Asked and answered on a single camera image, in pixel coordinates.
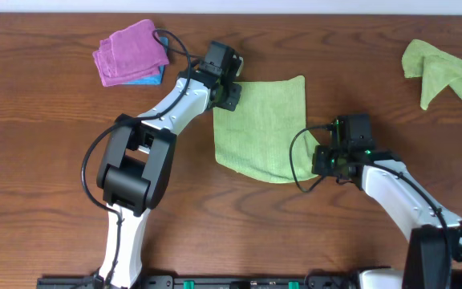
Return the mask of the light green cloth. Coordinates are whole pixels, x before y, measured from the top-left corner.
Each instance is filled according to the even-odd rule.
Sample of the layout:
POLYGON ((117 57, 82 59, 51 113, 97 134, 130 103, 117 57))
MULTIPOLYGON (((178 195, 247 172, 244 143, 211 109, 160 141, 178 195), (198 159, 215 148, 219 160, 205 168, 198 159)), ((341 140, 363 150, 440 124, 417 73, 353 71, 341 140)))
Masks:
POLYGON ((213 110, 216 162, 258 181, 292 183, 311 172, 317 140, 306 127, 306 80, 302 75, 270 82, 240 82, 235 110, 213 110))

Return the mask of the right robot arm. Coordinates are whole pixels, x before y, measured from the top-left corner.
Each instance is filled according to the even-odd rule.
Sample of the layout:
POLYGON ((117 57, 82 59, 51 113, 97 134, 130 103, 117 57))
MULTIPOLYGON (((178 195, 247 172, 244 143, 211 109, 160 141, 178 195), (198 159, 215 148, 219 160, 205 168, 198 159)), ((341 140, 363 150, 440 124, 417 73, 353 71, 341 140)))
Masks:
POLYGON ((359 288, 462 288, 462 217, 442 206, 394 153, 320 145, 313 171, 352 181, 383 207, 408 241, 401 271, 361 271, 359 288))

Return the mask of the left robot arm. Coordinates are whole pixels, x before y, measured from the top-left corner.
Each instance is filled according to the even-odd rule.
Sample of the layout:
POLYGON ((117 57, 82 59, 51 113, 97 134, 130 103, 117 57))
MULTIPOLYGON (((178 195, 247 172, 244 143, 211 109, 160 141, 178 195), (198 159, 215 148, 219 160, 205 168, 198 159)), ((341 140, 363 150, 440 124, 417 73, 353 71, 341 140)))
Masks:
POLYGON ((202 64, 182 71, 175 87, 137 117, 119 116, 108 138, 96 184, 108 213, 106 253, 96 288, 132 288, 142 271, 141 250, 148 216, 168 187, 177 137, 212 108, 232 111, 240 98, 238 68, 202 64))

